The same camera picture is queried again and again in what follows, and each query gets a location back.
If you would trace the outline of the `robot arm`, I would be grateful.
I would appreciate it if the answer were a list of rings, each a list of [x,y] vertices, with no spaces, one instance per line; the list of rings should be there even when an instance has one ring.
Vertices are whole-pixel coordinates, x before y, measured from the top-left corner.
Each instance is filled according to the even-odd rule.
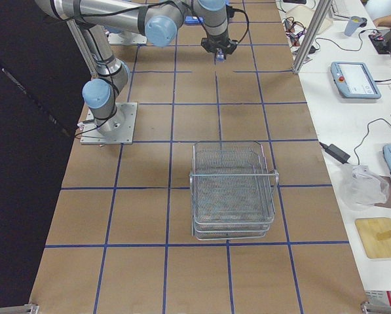
[[[83,87],[83,98],[91,110],[96,129],[113,131],[124,121],[116,97],[128,82],[130,71],[111,49],[104,27],[138,33],[155,46],[167,46],[177,35],[190,12],[219,25],[227,25],[226,4],[209,6],[202,1],[37,1],[37,6],[60,22],[72,21],[79,28],[96,69],[97,77]]]
[[[229,38],[227,6],[225,1],[183,1],[190,15],[202,19],[206,36],[201,47],[212,53],[217,60],[226,60],[236,47],[236,41]]]

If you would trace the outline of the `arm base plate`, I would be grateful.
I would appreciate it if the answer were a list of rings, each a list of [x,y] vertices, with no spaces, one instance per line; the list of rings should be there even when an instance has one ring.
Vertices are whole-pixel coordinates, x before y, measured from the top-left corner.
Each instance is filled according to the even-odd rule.
[[[83,134],[80,135],[82,145],[131,145],[134,138],[138,103],[116,103],[117,112],[100,128],[102,121],[94,123],[94,117],[89,109],[86,119],[91,123],[84,125]]]

